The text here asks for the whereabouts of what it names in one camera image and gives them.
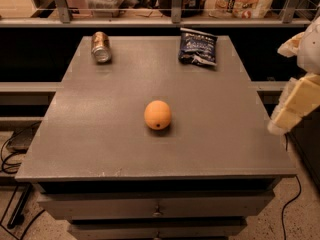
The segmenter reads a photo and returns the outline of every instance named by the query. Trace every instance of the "black chip bag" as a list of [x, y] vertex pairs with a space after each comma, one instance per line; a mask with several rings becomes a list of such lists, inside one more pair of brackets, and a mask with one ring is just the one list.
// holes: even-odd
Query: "black chip bag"
[[181, 28], [179, 60], [185, 64], [216, 66], [217, 36], [209, 33]]

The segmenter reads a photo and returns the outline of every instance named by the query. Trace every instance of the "metallic can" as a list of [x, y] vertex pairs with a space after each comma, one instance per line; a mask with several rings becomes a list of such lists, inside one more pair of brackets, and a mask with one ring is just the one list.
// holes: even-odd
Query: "metallic can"
[[99, 63], [111, 59], [109, 37], [105, 33], [99, 31], [92, 36], [91, 53]]

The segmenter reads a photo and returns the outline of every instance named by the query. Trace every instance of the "floor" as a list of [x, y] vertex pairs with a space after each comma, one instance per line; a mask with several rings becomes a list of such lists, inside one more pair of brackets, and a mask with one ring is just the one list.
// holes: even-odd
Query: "floor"
[[[283, 146], [285, 148], [285, 138], [283, 138]], [[301, 195], [290, 205], [284, 212], [284, 223], [288, 240], [314, 240], [320, 239], [320, 192], [310, 178], [306, 168], [297, 154], [294, 145], [289, 141], [288, 155], [298, 168], [298, 177], [301, 182]], [[0, 186], [0, 216], [5, 212], [9, 200], [14, 192], [13, 186]], [[22, 192], [22, 188], [18, 188], [15, 198], [11, 203], [7, 215], [3, 218], [2, 225], [6, 227], [10, 219], [11, 213], [15, 207]], [[296, 178], [283, 179], [275, 188], [275, 198], [267, 205], [267, 207], [258, 215], [247, 218], [248, 226], [237, 236], [229, 237], [229, 240], [270, 240], [284, 239], [283, 228], [281, 224], [281, 211], [283, 206], [295, 197], [299, 192], [299, 185]], [[26, 206], [23, 210], [25, 217], [21, 225], [17, 225], [8, 230], [15, 237], [11, 236], [3, 228], [0, 228], [1, 240], [21, 239], [23, 231], [29, 222], [42, 210], [36, 202], [37, 192], [32, 192]], [[24, 240], [74, 240], [67, 233], [68, 222], [56, 221], [48, 213], [44, 212], [31, 225]]]

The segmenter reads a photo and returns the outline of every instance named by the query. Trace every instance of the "desk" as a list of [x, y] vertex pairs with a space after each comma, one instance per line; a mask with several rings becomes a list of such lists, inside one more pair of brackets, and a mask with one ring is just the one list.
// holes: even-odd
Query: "desk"
[[[296, 170], [232, 42], [215, 69], [184, 65], [180, 37], [110, 37], [112, 62], [81, 41], [16, 176], [71, 222], [77, 239], [204, 239], [237, 234]], [[152, 131], [146, 105], [172, 124]]]

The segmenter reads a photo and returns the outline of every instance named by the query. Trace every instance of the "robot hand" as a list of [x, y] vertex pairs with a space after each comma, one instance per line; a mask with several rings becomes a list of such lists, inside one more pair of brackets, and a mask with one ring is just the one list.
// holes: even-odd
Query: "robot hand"
[[291, 131], [320, 106], [320, 17], [289, 41], [278, 52], [287, 57], [297, 55], [298, 66], [307, 74], [299, 80], [291, 78], [280, 96], [268, 125], [269, 132], [278, 135]]

